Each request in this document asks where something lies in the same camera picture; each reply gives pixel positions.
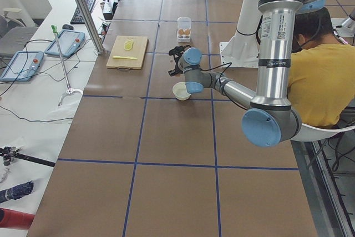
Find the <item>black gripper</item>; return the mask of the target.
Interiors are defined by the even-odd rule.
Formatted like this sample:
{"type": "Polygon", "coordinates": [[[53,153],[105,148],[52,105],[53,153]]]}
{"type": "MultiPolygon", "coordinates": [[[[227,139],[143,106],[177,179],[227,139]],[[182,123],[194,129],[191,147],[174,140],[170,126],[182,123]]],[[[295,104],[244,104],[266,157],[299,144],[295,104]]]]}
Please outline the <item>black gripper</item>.
{"type": "Polygon", "coordinates": [[[183,74],[183,66],[180,63],[180,59],[182,57],[182,54],[174,54],[174,61],[175,61],[175,67],[174,67],[174,74],[183,74]]]}

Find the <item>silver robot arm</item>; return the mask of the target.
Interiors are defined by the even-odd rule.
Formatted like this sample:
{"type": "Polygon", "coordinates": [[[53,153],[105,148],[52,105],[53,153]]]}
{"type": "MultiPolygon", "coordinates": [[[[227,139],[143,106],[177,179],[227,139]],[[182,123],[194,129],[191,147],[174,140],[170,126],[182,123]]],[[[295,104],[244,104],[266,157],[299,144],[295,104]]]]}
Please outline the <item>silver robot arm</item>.
{"type": "Polygon", "coordinates": [[[242,131],[259,147],[292,139],[301,130],[300,115],[287,99],[296,14],[321,9],[325,0],[244,0],[257,14],[252,32],[260,34],[257,87],[250,90],[218,72],[201,69],[197,48],[180,49],[171,76],[183,74],[188,93],[212,88],[243,106],[242,131]]]}

